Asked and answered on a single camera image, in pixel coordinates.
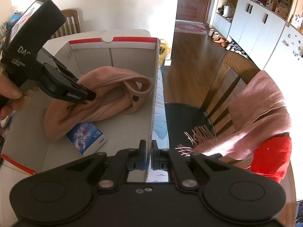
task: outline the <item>red stripe on box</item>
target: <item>red stripe on box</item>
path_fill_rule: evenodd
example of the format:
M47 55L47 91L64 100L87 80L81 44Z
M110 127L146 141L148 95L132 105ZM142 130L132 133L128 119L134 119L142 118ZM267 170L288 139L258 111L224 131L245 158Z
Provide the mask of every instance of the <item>red stripe on box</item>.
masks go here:
M77 39L77 40L70 40L69 44L83 44L83 43L99 43L102 42L101 38L84 38L84 39Z
M12 165L16 166L17 168L21 169L22 171L26 172L26 173L29 173L31 175L34 175L34 173L36 173L36 171L30 169L30 168L27 168L17 162L15 162L14 160L10 159L9 157L7 157L6 155L2 154L1 157L3 159L5 159L7 162L11 163Z
M145 42L145 43L156 43L157 38L155 37L114 37L113 42Z

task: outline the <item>chair backrest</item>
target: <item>chair backrest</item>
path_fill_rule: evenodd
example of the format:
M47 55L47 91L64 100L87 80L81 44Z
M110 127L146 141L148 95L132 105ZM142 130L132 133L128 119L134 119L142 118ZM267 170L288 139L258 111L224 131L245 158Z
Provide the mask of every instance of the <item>chair backrest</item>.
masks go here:
M217 72L217 75L202 103L201 110L206 111L212 102L214 96L217 94L220 89L229 69L233 69L237 73L237 77L234 82L228 87L225 93L222 95L220 100L215 104L214 108L209 113L208 117L210 118L218 108L225 102L228 96L232 93L234 88L240 79L242 79L246 84L248 84L251 79L260 71L258 67L252 63L250 60L245 57L239 55L238 53L227 51L223 57L220 68ZM213 126L215 127L224 117L229 114L228 108L226 108L219 117L213 122ZM219 136L227 129L229 129L233 125L232 120L228 121L218 132L216 132L216 136Z
M65 23L53 34L52 38L80 33L78 12L75 9L66 9L61 11L66 17Z

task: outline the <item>red rug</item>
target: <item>red rug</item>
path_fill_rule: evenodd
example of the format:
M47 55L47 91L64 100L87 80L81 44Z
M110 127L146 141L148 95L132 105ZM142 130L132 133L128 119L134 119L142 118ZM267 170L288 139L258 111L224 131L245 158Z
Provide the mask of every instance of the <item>red rug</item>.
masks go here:
M205 24L192 21L176 21L175 32L193 33L207 35Z

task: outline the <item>pink knit hat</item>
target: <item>pink knit hat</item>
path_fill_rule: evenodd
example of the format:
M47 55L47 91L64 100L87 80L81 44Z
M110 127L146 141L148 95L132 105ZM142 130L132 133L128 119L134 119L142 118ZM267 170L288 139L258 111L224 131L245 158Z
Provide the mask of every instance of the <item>pink knit hat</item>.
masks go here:
M44 117L45 134L50 142L62 138L78 123L103 120L119 112L135 112L152 90L152 82L146 76L112 66L97 68L78 83L95 92L96 98L83 104L54 99Z

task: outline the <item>yellow plastic bag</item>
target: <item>yellow plastic bag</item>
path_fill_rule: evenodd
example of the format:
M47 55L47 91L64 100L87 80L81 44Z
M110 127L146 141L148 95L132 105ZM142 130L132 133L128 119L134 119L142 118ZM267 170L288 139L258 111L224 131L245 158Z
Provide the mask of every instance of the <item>yellow plastic bag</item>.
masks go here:
M171 52L171 48L169 44L164 40L160 39L160 58L159 58L159 65L162 66L164 59L169 55Z

